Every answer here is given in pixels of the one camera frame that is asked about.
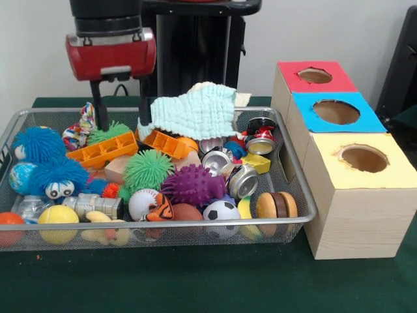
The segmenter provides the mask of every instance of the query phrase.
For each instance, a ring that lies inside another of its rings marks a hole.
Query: green spiky ball
[[[94,145],[119,135],[126,134],[127,132],[130,132],[130,128],[125,124],[112,121],[107,132],[100,129],[94,129],[89,136],[88,145]]]
[[[174,172],[171,159],[157,150],[145,150],[132,156],[124,170],[124,185],[130,194],[150,188],[160,190],[161,184]]]

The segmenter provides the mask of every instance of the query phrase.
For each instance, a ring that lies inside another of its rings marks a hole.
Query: wooden block
[[[189,166],[191,164],[195,164],[195,166],[201,165],[200,158],[198,157],[198,153],[195,151],[191,151],[188,153],[188,156],[183,159],[172,159],[172,163],[174,163],[175,168],[179,171],[181,168],[185,166]]]
[[[293,93],[357,92],[348,75],[337,62],[279,62],[276,68],[271,108],[287,122]]]
[[[417,208],[417,172],[390,134],[312,134],[304,173],[316,259],[392,258]]]
[[[386,132],[360,93],[293,93],[287,130],[302,166],[310,132]]]
[[[111,183],[124,184],[123,173],[130,155],[122,155],[111,161],[105,168],[106,177]]]

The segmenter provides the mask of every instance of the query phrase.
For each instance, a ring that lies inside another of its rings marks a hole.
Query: orange ball
[[[0,213],[0,224],[15,225],[25,224],[20,215],[12,212]],[[14,246],[23,237],[24,231],[0,231],[0,246]]]

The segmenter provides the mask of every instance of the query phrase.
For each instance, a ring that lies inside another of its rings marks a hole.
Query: soccer ball
[[[205,220],[238,220],[240,213],[238,209],[230,202],[216,201],[210,204],[203,213]],[[206,228],[206,232],[220,240],[226,240],[239,231],[239,226],[210,226]]]

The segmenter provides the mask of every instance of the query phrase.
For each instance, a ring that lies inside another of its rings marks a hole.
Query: yellow ball
[[[39,217],[39,224],[68,224],[78,223],[77,213],[66,205],[53,205]],[[78,230],[40,230],[39,234],[47,243],[63,245],[77,235]]]

